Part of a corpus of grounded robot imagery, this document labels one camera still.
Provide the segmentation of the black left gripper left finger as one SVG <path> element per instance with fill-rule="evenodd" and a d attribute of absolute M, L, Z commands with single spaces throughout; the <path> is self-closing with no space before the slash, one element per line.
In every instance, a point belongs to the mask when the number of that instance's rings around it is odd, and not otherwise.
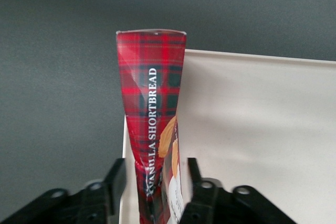
<path fill-rule="evenodd" d="M 103 180 L 75 194 L 63 188 L 48 190 L 1 223 L 119 223 L 125 186 L 125 159 L 118 158 Z"/>

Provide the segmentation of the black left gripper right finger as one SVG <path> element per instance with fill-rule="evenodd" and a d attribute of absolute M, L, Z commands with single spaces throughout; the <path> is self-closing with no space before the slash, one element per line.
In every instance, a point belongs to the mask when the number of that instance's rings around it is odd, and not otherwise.
<path fill-rule="evenodd" d="M 237 186 L 228 192 L 218 179 L 202 177 L 196 158 L 188 159 L 188 171 L 192 197 L 180 223 L 295 223 L 251 186 Z"/>

